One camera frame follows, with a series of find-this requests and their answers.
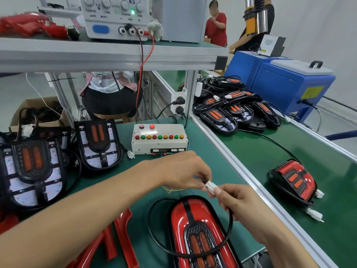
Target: red shirt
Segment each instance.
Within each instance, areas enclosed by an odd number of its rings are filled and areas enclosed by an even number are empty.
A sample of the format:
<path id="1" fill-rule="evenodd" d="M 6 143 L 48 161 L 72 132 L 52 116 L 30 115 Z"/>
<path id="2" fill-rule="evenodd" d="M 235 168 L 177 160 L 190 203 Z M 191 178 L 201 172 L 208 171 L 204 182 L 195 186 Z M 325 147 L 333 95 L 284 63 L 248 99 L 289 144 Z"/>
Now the red shirt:
<path id="1" fill-rule="evenodd" d="M 206 23 L 205 36 L 211 39 L 212 44 L 225 47 L 227 45 L 227 17 L 225 13 L 218 13 L 216 21 L 224 23 L 226 25 L 225 28 L 219 29 L 211 19 L 208 19 Z"/>

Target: adjustment knob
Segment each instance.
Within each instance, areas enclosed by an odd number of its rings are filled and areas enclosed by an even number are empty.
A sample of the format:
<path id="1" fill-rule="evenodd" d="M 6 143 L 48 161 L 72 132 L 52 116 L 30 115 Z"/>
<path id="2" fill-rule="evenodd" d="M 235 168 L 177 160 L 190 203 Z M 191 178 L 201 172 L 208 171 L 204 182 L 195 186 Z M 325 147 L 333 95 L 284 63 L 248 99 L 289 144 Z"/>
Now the adjustment knob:
<path id="1" fill-rule="evenodd" d="M 137 3 L 136 4 L 136 10 L 139 12 L 139 13 L 142 13 L 144 11 L 144 5 L 142 3 Z"/>
<path id="2" fill-rule="evenodd" d="M 102 5 L 105 8 L 110 8 L 111 7 L 110 0 L 102 0 Z"/>
<path id="3" fill-rule="evenodd" d="M 94 0 L 84 0 L 84 3 L 85 3 L 87 6 L 94 6 Z"/>
<path id="4" fill-rule="evenodd" d="M 127 1 L 122 1 L 120 3 L 120 6 L 124 11 L 128 11 L 129 10 L 129 3 Z"/>

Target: red wire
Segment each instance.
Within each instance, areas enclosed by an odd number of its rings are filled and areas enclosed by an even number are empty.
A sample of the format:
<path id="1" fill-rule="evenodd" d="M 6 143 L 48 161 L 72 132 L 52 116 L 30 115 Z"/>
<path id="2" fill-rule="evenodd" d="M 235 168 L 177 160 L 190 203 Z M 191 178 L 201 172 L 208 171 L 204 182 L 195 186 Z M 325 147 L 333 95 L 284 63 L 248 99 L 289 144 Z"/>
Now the red wire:
<path id="1" fill-rule="evenodd" d="M 147 58 L 145 59 L 145 61 L 143 63 L 141 63 L 141 66 L 140 66 L 139 85 L 137 87 L 137 96 L 136 96 L 136 104 L 135 104 L 136 108 L 138 107 L 137 100 L 139 99 L 139 91 L 140 91 L 140 87 L 141 87 L 142 68 L 143 68 L 145 62 L 149 59 L 150 55 L 152 54 L 152 51 L 154 50 L 154 45 L 155 45 L 154 37 L 152 35 L 150 35 L 150 36 L 152 39 L 151 51 L 150 51 L 149 55 L 147 56 Z"/>

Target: yellow label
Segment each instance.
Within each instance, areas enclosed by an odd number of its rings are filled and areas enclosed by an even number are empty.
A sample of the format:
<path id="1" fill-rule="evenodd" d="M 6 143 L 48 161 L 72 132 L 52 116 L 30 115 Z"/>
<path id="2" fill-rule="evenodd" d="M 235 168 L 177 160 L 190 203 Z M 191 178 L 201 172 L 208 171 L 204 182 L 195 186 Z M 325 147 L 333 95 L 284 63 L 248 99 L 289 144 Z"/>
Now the yellow label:
<path id="1" fill-rule="evenodd" d="M 308 89 L 306 89 L 301 99 L 316 98 L 323 89 L 324 89 L 323 86 L 309 87 Z"/>

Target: black pants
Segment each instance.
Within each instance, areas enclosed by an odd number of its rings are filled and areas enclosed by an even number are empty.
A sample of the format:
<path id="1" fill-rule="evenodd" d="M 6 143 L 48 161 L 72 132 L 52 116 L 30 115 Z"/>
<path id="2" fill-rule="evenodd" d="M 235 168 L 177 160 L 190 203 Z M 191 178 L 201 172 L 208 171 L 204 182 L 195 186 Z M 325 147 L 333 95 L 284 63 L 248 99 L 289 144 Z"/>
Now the black pants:
<path id="1" fill-rule="evenodd" d="M 133 117 L 136 113 L 136 96 L 137 92 L 127 87 L 114 93 L 102 93 L 87 87 L 82 97 L 82 103 L 91 119 L 98 119 L 94 114 L 119 115 L 128 112 L 128 117 Z M 138 106 L 141 99 L 142 90 L 140 90 L 137 100 Z"/>

